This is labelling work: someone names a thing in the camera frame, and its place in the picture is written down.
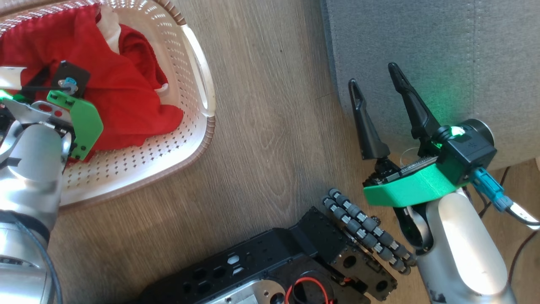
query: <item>basket handle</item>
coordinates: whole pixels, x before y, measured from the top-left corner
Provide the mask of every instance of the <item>basket handle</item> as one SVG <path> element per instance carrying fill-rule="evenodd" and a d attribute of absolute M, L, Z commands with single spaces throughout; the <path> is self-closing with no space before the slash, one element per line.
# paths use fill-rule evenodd
<path fill-rule="evenodd" d="M 193 76 L 197 82 L 197 87 L 199 88 L 202 106 L 201 112 L 206 117 L 212 117 L 215 114 L 215 88 L 208 62 L 206 61 L 203 49 L 191 28 L 187 24 L 181 25 L 180 27 L 187 39 L 187 42 L 185 43 L 186 48 L 191 49 L 191 53 L 196 62 L 196 67 L 193 67 Z"/>

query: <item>black electronic housing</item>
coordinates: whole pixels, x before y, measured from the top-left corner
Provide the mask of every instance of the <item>black electronic housing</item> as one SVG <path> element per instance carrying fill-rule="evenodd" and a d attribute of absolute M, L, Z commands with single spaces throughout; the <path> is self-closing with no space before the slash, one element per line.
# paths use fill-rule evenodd
<path fill-rule="evenodd" d="M 238 261 L 230 264 L 232 256 Z M 272 280 L 287 291 L 304 273 L 321 275 L 329 296 L 342 304 L 369 304 L 364 293 L 384 301 L 397 287 L 395 278 L 371 254 L 312 207 L 289 229 L 263 232 L 161 279 L 129 304 L 205 304 L 254 280 Z M 320 296 L 317 286 L 305 288 L 308 299 L 315 293 Z"/>
<path fill-rule="evenodd" d="M 469 181 L 473 170 L 487 168 L 497 149 L 473 128 L 464 128 L 463 135 L 452 136 L 442 142 L 437 167 L 455 185 Z"/>

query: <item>silver robot arm segment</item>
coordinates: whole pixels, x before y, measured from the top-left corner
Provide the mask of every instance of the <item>silver robot arm segment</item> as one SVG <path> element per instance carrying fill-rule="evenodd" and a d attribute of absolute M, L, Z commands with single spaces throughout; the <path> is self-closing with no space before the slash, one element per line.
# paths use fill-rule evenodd
<path fill-rule="evenodd" d="M 15 121 L 0 146 L 0 209 L 16 213 L 45 249 L 70 144 L 70 133 Z M 38 247 L 4 213 L 0 219 L 0 303 L 52 303 L 54 285 Z"/>
<path fill-rule="evenodd" d="M 433 246 L 417 265 L 431 303 L 516 303 L 504 260 L 466 196 L 428 202 L 426 219 Z"/>

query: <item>wooden floor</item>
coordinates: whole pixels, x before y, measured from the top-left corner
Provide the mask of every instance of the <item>wooden floor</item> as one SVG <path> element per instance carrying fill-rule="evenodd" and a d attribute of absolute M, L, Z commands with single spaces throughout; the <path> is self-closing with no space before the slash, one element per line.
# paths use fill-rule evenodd
<path fill-rule="evenodd" d="M 183 0 L 177 6 L 210 63 L 215 138 L 181 173 L 59 217 L 49 252 L 65 301 L 130 299 L 182 267 L 296 223 L 332 186 L 399 235 L 392 210 L 369 207 L 362 196 L 373 164 L 361 161 L 353 124 L 333 93 L 319 1 Z M 540 215 L 540 173 L 532 161 L 512 167 L 505 185 Z M 509 264 L 530 230 L 493 209 L 484 221 Z M 520 258 L 514 279 L 520 303 L 540 297 L 539 248 L 533 240 Z M 428 303 L 416 270 L 395 276 L 399 286 L 386 303 Z"/>

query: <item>green gripper mount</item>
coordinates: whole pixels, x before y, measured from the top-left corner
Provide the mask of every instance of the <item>green gripper mount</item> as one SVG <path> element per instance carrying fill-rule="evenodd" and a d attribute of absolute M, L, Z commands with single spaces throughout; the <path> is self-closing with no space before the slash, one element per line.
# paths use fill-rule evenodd
<path fill-rule="evenodd" d="M 90 102 L 61 91 L 50 91 L 47 101 L 69 110 L 75 131 L 71 157 L 84 160 L 103 132 L 103 122 L 98 110 Z"/>

